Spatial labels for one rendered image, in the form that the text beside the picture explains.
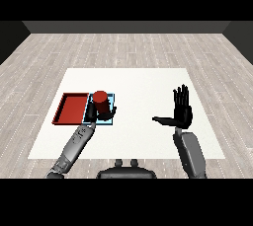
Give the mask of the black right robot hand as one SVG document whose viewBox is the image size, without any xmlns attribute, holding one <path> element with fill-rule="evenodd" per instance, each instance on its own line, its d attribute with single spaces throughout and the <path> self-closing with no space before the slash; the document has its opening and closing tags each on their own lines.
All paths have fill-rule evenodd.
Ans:
<svg viewBox="0 0 253 226">
<path fill-rule="evenodd" d="M 189 104 L 189 89 L 182 85 L 173 90 L 174 93 L 174 116 L 159 117 L 154 116 L 152 119 L 162 125 L 175 126 L 182 129 L 188 129 L 192 124 L 193 111 Z"/>
</svg>

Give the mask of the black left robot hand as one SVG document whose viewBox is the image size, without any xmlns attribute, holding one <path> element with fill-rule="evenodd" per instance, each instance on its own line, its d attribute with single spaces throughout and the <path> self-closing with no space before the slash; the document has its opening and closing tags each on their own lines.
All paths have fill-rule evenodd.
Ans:
<svg viewBox="0 0 253 226">
<path fill-rule="evenodd" d="M 96 122 L 97 120 L 109 120 L 114 117 L 116 113 L 116 107 L 108 113 L 97 113 L 96 106 L 93 103 L 89 103 L 85 112 L 85 122 Z"/>
</svg>

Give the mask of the small red can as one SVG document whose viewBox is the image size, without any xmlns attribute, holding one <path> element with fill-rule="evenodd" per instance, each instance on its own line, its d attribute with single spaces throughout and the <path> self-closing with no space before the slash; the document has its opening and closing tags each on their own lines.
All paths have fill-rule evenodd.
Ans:
<svg viewBox="0 0 253 226">
<path fill-rule="evenodd" d="M 108 95 L 104 91 L 96 91 L 93 94 L 93 103 L 99 113 L 108 113 L 110 111 Z"/>
</svg>

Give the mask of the shallow red open box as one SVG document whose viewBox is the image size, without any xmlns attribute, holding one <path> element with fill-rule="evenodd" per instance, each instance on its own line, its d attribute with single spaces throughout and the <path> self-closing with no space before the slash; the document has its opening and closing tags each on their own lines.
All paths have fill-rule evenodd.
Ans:
<svg viewBox="0 0 253 226">
<path fill-rule="evenodd" d="M 52 124 L 80 125 L 87 104 L 88 93 L 64 93 L 55 112 Z"/>
</svg>

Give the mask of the dark grey robot body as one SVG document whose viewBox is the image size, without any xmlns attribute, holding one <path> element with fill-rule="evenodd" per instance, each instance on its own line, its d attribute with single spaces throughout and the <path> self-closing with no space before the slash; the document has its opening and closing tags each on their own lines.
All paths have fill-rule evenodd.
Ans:
<svg viewBox="0 0 253 226">
<path fill-rule="evenodd" d="M 156 175 L 151 170 L 140 168 L 136 159 L 130 160 L 129 167 L 124 167 L 123 160 L 117 159 L 115 166 L 100 171 L 97 179 L 156 179 Z"/>
</svg>

